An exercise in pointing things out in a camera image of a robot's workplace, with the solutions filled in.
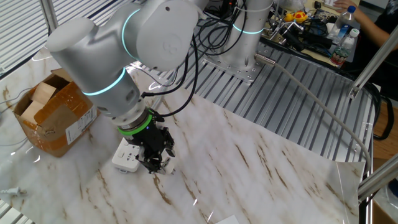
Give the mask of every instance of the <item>person's arm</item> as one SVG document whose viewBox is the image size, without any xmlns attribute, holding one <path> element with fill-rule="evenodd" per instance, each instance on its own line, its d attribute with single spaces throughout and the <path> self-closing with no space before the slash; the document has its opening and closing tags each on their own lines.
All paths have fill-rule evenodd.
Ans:
<svg viewBox="0 0 398 224">
<path fill-rule="evenodd" d="M 349 6 L 354 6 L 356 8 L 354 12 L 354 17 L 356 21 L 361 24 L 361 30 L 367 35 L 367 37 L 373 41 L 378 47 L 381 47 L 385 41 L 390 37 L 390 34 L 386 31 L 380 29 L 375 23 L 373 23 L 370 18 L 365 15 L 365 13 L 359 9 L 355 3 L 350 0 L 337 0 L 334 4 L 335 7 L 340 7 L 341 9 L 337 12 L 344 12 Z"/>
</svg>

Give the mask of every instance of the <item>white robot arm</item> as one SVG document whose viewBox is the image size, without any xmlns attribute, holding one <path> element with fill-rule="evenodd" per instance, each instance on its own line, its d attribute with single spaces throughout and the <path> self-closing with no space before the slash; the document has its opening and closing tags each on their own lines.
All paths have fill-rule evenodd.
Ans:
<svg viewBox="0 0 398 224">
<path fill-rule="evenodd" d="M 145 107 L 124 66 L 139 60 L 158 71 L 179 66 L 189 48 L 199 12 L 209 0 L 148 0 L 129 3 L 103 27 L 85 18 L 71 20 L 49 36 L 46 47 L 82 92 L 112 119 L 150 172 L 162 172 L 174 141 L 164 119 Z"/>
</svg>

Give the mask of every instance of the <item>marble table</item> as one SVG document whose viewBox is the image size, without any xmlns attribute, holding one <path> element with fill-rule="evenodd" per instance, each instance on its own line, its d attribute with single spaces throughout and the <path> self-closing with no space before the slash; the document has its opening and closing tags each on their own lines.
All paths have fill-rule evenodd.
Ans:
<svg viewBox="0 0 398 224">
<path fill-rule="evenodd" d="M 56 68 L 54 59 L 39 53 L 0 81 L 0 101 Z M 141 91 L 153 83 L 129 71 Z M 166 96 L 159 111 L 175 110 L 188 94 Z M 25 137 L 13 116 L 7 110 L 0 120 L 1 145 Z M 26 197 L 1 197 L 39 224 L 217 223 L 231 215 L 240 224 L 358 223 L 363 162 L 320 157 L 196 95 L 164 125 L 175 139 L 172 175 L 150 175 L 143 167 L 118 172 L 111 158 L 121 135 L 101 115 L 59 159 L 29 142 L 0 147 L 0 189 L 28 191 Z"/>
</svg>

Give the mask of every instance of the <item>water bottle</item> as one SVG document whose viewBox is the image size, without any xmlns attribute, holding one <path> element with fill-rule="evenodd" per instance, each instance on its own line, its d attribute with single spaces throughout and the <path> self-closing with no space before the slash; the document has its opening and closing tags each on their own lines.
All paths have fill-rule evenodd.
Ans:
<svg viewBox="0 0 398 224">
<path fill-rule="evenodd" d="M 355 38 L 359 35 L 359 30 L 352 29 L 349 35 L 335 48 L 330 57 L 330 61 L 337 65 L 338 68 L 346 61 L 347 57 L 355 47 Z"/>
<path fill-rule="evenodd" d="M 350 6 L 348 7 L 347 11 L 340 14 L 337 21 L 335 22 L 335 25 L 328 35 L 328 38 L 333 40 L 333 43 L 340 43 L 344 35 L 347 33 L 347 30 L 354 21 L 354 12 L 355 7 Z"/>
</svg>

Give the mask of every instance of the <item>green ring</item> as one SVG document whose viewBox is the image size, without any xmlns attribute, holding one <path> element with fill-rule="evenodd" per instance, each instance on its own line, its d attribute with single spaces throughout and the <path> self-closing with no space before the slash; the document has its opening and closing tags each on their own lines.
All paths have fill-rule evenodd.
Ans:
<svg viewBox="0 0 398 224">
<path fill-rule="evenodd" d="M 142 124 L 139 128 L 134 129 L 134 130 L 132 130 L 132 131 L 123 131 L 123 130 L 120 129 L 120 128 L 118 128 L 118 130 L 119 130 L 119 132 L 120 132 L 122 135 L 125 135 L 125 136 L 132 136 L 132 135 L 137 134 L 138 132 L 144 130 L 144 129 L 148 126 L 148 124 L 149 124 L 151 121 L 152 121 L 152 115 L 150 114 L 150 115 L 148 116 L 147 120 L 145 121 L 145 123 Z"/>
</svg>

